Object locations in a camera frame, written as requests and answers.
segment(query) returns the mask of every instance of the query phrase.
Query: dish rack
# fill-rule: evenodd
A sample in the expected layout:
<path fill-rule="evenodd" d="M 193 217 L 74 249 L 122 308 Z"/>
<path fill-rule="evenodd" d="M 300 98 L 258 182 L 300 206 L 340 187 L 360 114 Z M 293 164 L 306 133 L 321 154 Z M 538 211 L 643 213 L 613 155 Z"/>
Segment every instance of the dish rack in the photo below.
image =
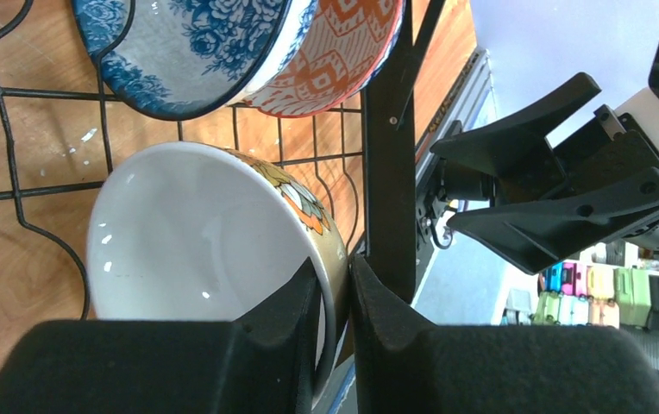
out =
<path fill-rule="evenodd" d="M 22 7 L 16 16 L 0 28 L 0 41 L 7 38 L 7 36 L 14 35 L 12 32 L 28 16 L 33 7 L 34 1 L 35 0 L 24 0 Z M 406 17 L 405 26 L 410 27 L 411 21 L 408 13 L 406 14 Z M 129 31 L 131 20 L 131 18 L 128 19 L 127 26 L 115 42 L 100 53 L 99 59 L 103 58 L 105 54 L 123 40 Z M 396 50 L 404 48 L 408 49 L 411 47 L 410 32 L 410 28 L 403 31 L 396 46 Z M 393 62 L 393 59 L 389 59 L 386 62 L 386 68 L 388 69 L 383 72 L 390 72 L 393 70 L 393 65 L 397 66 L 401 63 L 398 59 L 395 59 L 395 62 L 396 63 Z M 299 174 L 297 179 L 303 180 L 305 184 L 307 184 L 306 181 L 313 181 L 312 184 L 314 185 L 308 185 L 309 188 L 314 190 L 315 193 L 317 193 L 318 190 L 318 196 L 324 201 L 324 204 L 329 207 L 330 213 L 333 216 L 336 214 L 336 208 L 339 209 L 339 204 L 342 204 L 343 210 L 349 211 L 350 214 L 354 211 L 354 219 L 350 220 L 351 223 L 345 223 L 344 226 L 341 226 L 341 230 L 344 229 L 343 235 L 348 250 L 368 251 L 372 248 L 373 238 L 369 237 L 369 233 L 365 230 L 365 223 L 368 223 L 368 218 L 374 218 L 373 228 L 379 229 L 376 238 L 384 237 L 382 233 L 392 229 L 393 225 L 398 221 L 398 216 L 404 214 L 402 210 L 394 211 L 393 209 L 387 209 L 385 207 L 387 206 L 386 201 L 399 199 L 399 197 L 403 196 L 404 192 L 407 197 L 412 197 L 412 193 L 414 192 L 412 180 L 414 176 L 413 157 L 415 153 L 415 142 L 412 132 L 412 104 L 401 114 L 404 119 L 411 120 L 409 128 L 404 128 L 403 131 L 400 132 L 400 134 L 405 137 L 407 145 L 396 147 L 391 146 L 389 144 L 389 141 L 391 141 L 389 140 L 389 137 L 381 137 L 380 134 L 384 129 L 388 129 L 391 133 L 396 131 L 399 128 L 399 119 L 384 115 L 387 113 L 387 109 L 383 107 L 385 91 L 392 90 L 392 87 L 386 86 L 388 82 L 383 81 L 383 72 L 380 73 L 378 78 L 371 82 L 369 88 L 366 88 L 366 90 L 362 92 L 360 105 L 356 105 L 355 107 L 340 105 L 337 108 L 329 110 L 330 114 L 336 114 L 336 116 L 340 117 L 339 135 L 334 138 L 339 142 L 334 142 L 332 147 L 337 149 L 334 152 L 330 151 L 331 154 L 321 154 L 319 148 L 320 144 L 325 144 L 327 141 L 326 137 L 323 137 L 322 140 L 319 138 L 321 131 L 318 131 L 317 125 L 318 118 L 322 115 L 313 116 L 311 118 L 311 156 L 306 157 L 286 156 L 288 149 L 285 137 L 287 120 L 279 118 L 275 119 L 277 138 L 274 145 L 277 147 L 275 148 L 275 152 L 278 156 L 274 157 L 271 161 L 278 166 L 287 169 L 293 168 L 294 170 L 298 168 L 304 172 L 304 174 Z M 16 145 L 18 145 L 18 133 L 13 128 L 10 119 L 9 100 L 11 98 L 24 98 L 32 100 L 52 99 L 59 101 L 86 101 L 96 103 L 100 115 L 100 125 L 98 129 L 100 130 L 99 132 L 103 142 L 104 164 L 106 172 L 111 173 L 114 166 L 118 164 L 118 160 L 115 160 L 114 152 L 112 151 L 113 137 L 110 135 L 110 129 L 113 128 L 114 121 L 110 118 L 109 106 L 114 103 L 119 103 L 120 100 L 117 96 L 106 90 L 99 70 L 95 71 L 95 77 L 97 82 L 97 92 L 94 93 L 85 91 L 8 87 L 4 85 L 5 83 L 2 81 L 0 71 L 0 118 L 3 127 L 3 139 L 6 144 L 6 149 L 1 156 L 6 157 L 7 167 L 9 169 L 9 184 L 11 186 L 10 190 L 0 191 L 0 201 L 12 200 L 14 202 L 16 220 L 19 225 L 26 230 L 35 232 L 36 234 L 46 237 L 50 241 L 56 243 L 75 263 L 84 286 L 84 300 L 80 314 L 80 318 L 82 319 L 89 317 L 90 313 L 90 299 L 88 297 L 88 289 L 86 288 L 86 270 L 84 262 L 78 254 L 77 249 L 72 247 L 71 243 L 66 242 L 57 231 L 44 229 L 42 226 L 33 224 L 31 220 L 28 219 L 28 213 L 23 207 L 23 201 L 28 198 L 43 198 L 56 194 L 95 190 L 98 189 L 104 181 L 102 179 L 96 179 L 58 185 L 23 185 L 22 173 L 18 170 L 18 167 L 21 166 L 21 161 L 16 151 Z M 256 111 L 256 109 L 253 109 L 246 104 L 239 103 L 234 104 L 227 109 L 223 109 L 223 111 L 230 112 L 229 120 L 223 121 L 232 122 L 232 147 L 242 151 L 253 152 L 251 148 L 245 148 L 242 146 L 242 137 L 239 131 L 241 129 L 239 118 L 246 113 L 244 111 Z M 351 116 L 359 116 L 361 118 L 360 131 L 362 137 L 361 140 L 353 139 L 355 147 L 348 145 L 348 137 L 345 133 L 346 123 L 348 123 L 348 118 Z M 186 123 L 187 122 L 172 122 L 173 139 L 175 141 L 188 139 L 188 137 L 185 136 Z M 82 138 L 82 141 L 86 141 L 86 139 L 90 140 L 90 138 L 95 137 L 95 134 L 96 131 L 92 129 L 84 136 L 84 138 Z M 73 153 L 74 150 L 75 148 L 70 147 L 68 152 Z M 66 157 L 70 156 L 70 154 L 62 154 L 61 156 Z M 339 167 L 336 166 L 334 171 L 330 171 L 335 185 L 333 185 L 333 182 L 330 182 L 330 179 L 328 179 L 327 169 L 322 168 L 322 165 L 328 162 L 335 163 L 335 166 L 339 163 Z M 351 163 L 355 167 L 353 171 L 360 171 L 361 177 L 358 177 L 358 173 L 349 171 L 348 166 Z M 338 174 L 341 174 L 342 179 L 347 183 L 345 185 L 346 191 L 342 196 L 335 194 Z M 404 187 L 404 190 L 399 192 L 399 186 L 393 184 L 393 176 L 388 174 L 401 174 L 400 176 L 404 177 L 406 184 L 410 183 L 411 185 L 407 185 Z M 41 170 L 41 175 L 43 177 L 45 176 L 44 169 Z M 408 222 L 412 223 L 411 216 L 408 216 L 408 219 Z M 377 247 L 377 252 L 379 254 L 376 254 L 376 256 L 392 256 L 391 251 L 383 246 Z M 415 249 L 409 250 L 409 253 L 415 254 Z"/>

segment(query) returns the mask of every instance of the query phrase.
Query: blue strip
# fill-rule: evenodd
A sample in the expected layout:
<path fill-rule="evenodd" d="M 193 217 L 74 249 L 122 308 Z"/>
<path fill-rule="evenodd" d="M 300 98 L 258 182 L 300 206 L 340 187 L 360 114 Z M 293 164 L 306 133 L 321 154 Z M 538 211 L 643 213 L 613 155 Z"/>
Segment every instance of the blue strip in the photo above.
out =
<path fill-rule="evenodd" d="M 332 405 L 329 407 L 329 410 L 327 410 L 328 414 L 337 414 L 337 412 L 340 410 L 340 405 L 342 405 L 342 400 L 345 399 L 345 396 L 348 395 L 348 392 L 350 391 L 350 385 L 352 384 L 352 380 L 355 377 L 355 363 L 350 366 L 348 369 L 348 373 L 345 374 L 345 379 L 342 380 L 342 385 L 340 386 L 340 390 L 337 392 L 337 395 L 335 396 L 335 401 L 332 401 Z"/>

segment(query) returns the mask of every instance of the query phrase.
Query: white bowl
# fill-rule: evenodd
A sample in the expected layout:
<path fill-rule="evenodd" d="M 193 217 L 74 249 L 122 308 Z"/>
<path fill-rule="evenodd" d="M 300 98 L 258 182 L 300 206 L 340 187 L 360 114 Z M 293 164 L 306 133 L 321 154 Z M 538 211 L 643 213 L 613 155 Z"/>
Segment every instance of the white bowl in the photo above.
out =
<path fill-rule="evenodd" d="M 242 100 L 283 70 L 317 0 L 72 0 L 88 54 L 129 106 L 178 121 Z"/>
<path fill-rule="evenodd" d="M 124 161 L 91 213 L 88 286 L 98 318 L 233 321 L 307 257 L 322 287 L 321 395 L 347 316 L 347 252 L 329 213 L 278 167 L 194 142 Z"/>

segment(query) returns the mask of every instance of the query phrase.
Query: orange patterned bowl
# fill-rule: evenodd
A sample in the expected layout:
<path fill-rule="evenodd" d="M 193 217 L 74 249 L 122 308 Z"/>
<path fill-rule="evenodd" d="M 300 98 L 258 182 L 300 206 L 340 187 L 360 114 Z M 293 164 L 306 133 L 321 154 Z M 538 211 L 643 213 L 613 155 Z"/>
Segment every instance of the orange patterned bowl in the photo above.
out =
<path fill-rule="evenodd" d="M 246 99 L 282 118 L 312 116 L 363 86 L 391 44 L 403 0 L 319 0 L 299 52 L 268 85 Z"/>

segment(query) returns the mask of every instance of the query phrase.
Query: bowl rim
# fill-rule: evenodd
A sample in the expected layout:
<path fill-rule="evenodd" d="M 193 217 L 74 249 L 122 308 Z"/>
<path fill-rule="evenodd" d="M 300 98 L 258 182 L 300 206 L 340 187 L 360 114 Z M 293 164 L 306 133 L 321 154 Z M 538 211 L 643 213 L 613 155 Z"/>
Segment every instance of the bowl rim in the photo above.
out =
<path fill-rule="evenodd" d="M 292 217 L 290 220 L 295 229 L 302 235 L 302 239 L 309 246 L 310 258 L 312 265 L 317 268 L 324 268 L 325 259 L 321 255 L 317 244 L 313 241 L 312 235 L 306 231 L 306 228 L 299 220 L 294 220 L 295 212 L 292 210 L 292 207 L 279 195 L 276 189 L 263 177 L 259 172 L 254 170 L 250 165 L 246 164 L 244 161 L 238 159 L 235 155 L 230 154 L 224 151 L 222 148 L 206 144 L 203 142 L 194 142 L 194 141 L 168 141 L 160 142 L 158 144 L 151 145 L 137 151 L 134 154 L 131 154 L 126 160 L 119 164 L 114 171 L 106 178 L 104 184 L 99 189 L 98 194 L 96 195 L 96 200 L 91 208 L 91 215 L 88 221 L 88 229 L 86 230 L 85 238 L 85 268 L 86 268 L 86 289 L 89 294 L 91 293 L 91 254 L 93 248 L 90 248 L 91 241 L 94 239 L 94 229 L 98 226 L 100 217 L 103 216 L 103 212 L 108 210 L 107 200 L 105 197 L 109 196 L 112 198 L 111 192 L 113 192 L 117 187 L 118 178 L 123 176 L 126 173 L 129 173 L 130 168 L 133 165 L 138 165 L 145 160 L 149 160 L 150 157 L 154 155 L 164 155 L 169 153 L 182 153 L 182 154 L 197 154 L 201 157 L 208 159 L 218 160 L 223 163 L 227 168 L 233 168 L 239 173 L 250 177 L 255 181 L 260 187 L 262 187 L 269 198 L 276 201 L 280 208 L 288 215 Z M 342 236 L 339 233 L 339 229 L 336 227 L 336 224 L 333 224 L 335 229 L 335 237 Z M 340 244 L 344 248 L 345 244 L 341 240 Z M 345 251 L 344 256 L 345 264 L 349 260 L 348 253 Z M 342 339 L 342 332 L 337 328 L 337 313 L 342 312 L 342 307 L 346 306 L 342 303 L 336 304 L 335 298 L 333 295 L 333 286 L 330 283 L 330 277 L 327 274 L 326 270 L 323 269 L 322 273 L 317 272 L 317 279 L 321 288 L 321 296 L 323 299 L 324 305 L 324 342 L 322 346 L 322 352 L 319 357 L 319 360 L 314 369 L 314 380 L 312 381 L 312 407 L 314 407 L 319 399 L 322 397 L 325 388 L 330 382 L 330 375 L 334 371 L 336 357 L 338 356 L 338 351 L 340 347 L 339 341 Z M 97 312 L 97 300 L 93 295 L 91 295 L 91 303 L 93 304 L 94 310 Z"/>
<path fill-rule="evenodd" d="M 278 113 L 275 113 L 275 112 L 273 112 L 273 113 L 272 112 L 267 112 L 267 111 L 264 111 L 261 107 L 256 107 L 256 109 L 264 115 L 275 116 L 275 117 L 278 117 L 278 118 L 285 118 L 285 119 L 305 118 L 307 116 L 314 116 L 314 115 L 321 114 L 321 113 L 325 112 L 326 110 L 329 110 L 330 108 L 334 108 L 337 105 L 344 102 L 347 98 L 349 98 L 349 97 L 353 96 L 355 93 L 359 92 L 361 90 L 360 86 L 362 86 L 363 82 L 365 82 L 365 80 L 367 78 L 369 78 L 370 76 L 373 76 L 373 71 L 378 66 L 380 61 L 383 59 L 383 55 L 386 54 L 386 50 L 390 47 L 391 41 L 393 39 L 393 35 L 395 33 L 394 29 L 396 27 L 396 24 L 398 23 L 398 20 L 403 19 L 404 16 L 405 16 L 404 11 L 405 11 L 405 7 L 406 7 L 406 1 L 405 0 L 393 0 L 393 1 L 394 1 L 394 6 L 393 7 L 394 7 L 395 11 L 394 11 L 394 14 L 393 14 L 393 22 L 391 24 L 391 30 L 388 31 L 388 35 L 386 36 L 386 39 L 385 39 L 385 46 L 383 46 L 380 49 L 380 52 L 377 53 L 377 56 L 375 56 L 373 64 L 370 65 L 370 67 L 367 69 L 366 73 L 354 85 L 348 87 L 341 97 L 339 97 L 338 99 L 336 99 L 335 101 L 333 101 L 330 104 L 324 105 L 319 110 L 313 110 L 312 112 L 306 112 L 306 113 L 297 114 L 297 115 L 295 115 L 295 114 L 278 114 Z M 403 30 L 403 23 L 401 23 L 401 27 L 399 28 L 399 36 L 400 36 L 400 31 L 402 31 L 402 30 Z M 298 52 L 297 52 L 296 55 L 294 55 L 294 58 L 289 60 L 289 64 L 286 65 L 287 68 L 289 67 L 289 65 L 292 64 L 292 61 L 298 56 Z"/>
<path fill-rule="evenodd" d="M 109 89 L 111 89 L 111 92 L 114 94 L 114 96 L 118 97 L 121 99 L 122 102 L 127 104 L 132 110 L 135 110 L 145 116 L 152 117 L 154 119 L 158 119 L 161 121 L 170 121 L 170 122 L 179 122 L 179 121 L 188 121 L 191 119 L 195 119 L 198 117 L 201 117 L 203 115 L 207 115 L 211 113 L 214 110 L 218 110 L 225 106 L 228 102 L 230 102 L 233 98 L 235 98 L 238 94 L 241 93 L 243 89 L 248 85 L 248 82 L 256 75 L 256 73 L 259 71 L 260 67 L 264 64 L 266 61 L 269 53 L 271 52 L 271 49 L 273 49 L 274 45 L 276 44 L 276 40 L 279 38 L 279 34 L 281 33 L 281 30 L 284 27 L 284 23 L 286 22 L 286 18 L 289 14 L 289 9 L 290 5 L 293 1 L 295 0 L 283 0 L 281 2 L 281 9 L 279 10 L 279 18 L 276 20 L 276 22 L 273 25 L 271 34 L 268 37 L 268 40 L 264 47 L 261 49 L 258 58 L 254 61 L 254 63 L 251 64 L 251 66 L 248 68 L 246 73 L 243 75 L 242 78 L 238 79 L 233 86 L 228 89 L 225 93 L 223 93 L 220 97 L 215 99 L 213 102 L 206 104 L 203 107 L 200 107 L 199 109 L 192 110 L 189 112 L 184 112 L 184 113 L 175 113 L 175 112 L 163 112 L 163 113 L 157 113 L 152 110 L 144 109 L 141 108 L 139 105 L 136 104 L 136 99 L 131 97 L 128 94 L 123 93 L 123 91 L 116 90 L 111 87 L 111 84 L 109 81 L 104 78 L 103 74 L 101 71 L 103 70 L 101 67 L 101 62 L 96 62 L 96 55 L 91 55 L 91 53 L 88 53 L 88 40 L 86 40 L 84 28 L 80 23 L 80 19 L 78 18 L 78 14 L 76 13 L 76 8 L 78 7 L 79 4 L 90 2 L 92 0 L 71 0 L 71 7 L 72 7 L 72 15 L 73 15 L 73 20 L 76 22 L 76 28 L 78 29 L 78 35 L 80 36 L 81 43 L 83 43 L 85 49 L 86 49 L 86 54 L 89 57 L 89 60 L 91 63 L 95 66 L 96 70 L 96 75 L 97 78 L 100 78 L 107 86 L 109 86 Z M 129 12 L 126 15 L 126 21 L 129 20 L 129 16 L 133 15 L 134 18 L 136 18 L 136 13 L 135 13 L 135 6 L 139 3 L 138 0 L 119 0 L 124 3 L 129 4 Z M 317 0 L 308 0 L 310 3 L 316 2 Z M 117 36 L 121 37 L 123 35 L 123 30 L 122 32 Z M 110 52 L 108 52 L 106 55 L 110 53 L 116 53 L 116 50 L 121 46 L 121 42 L 125 39 L 125 36 L 119 44 L 117 44 Z"/>

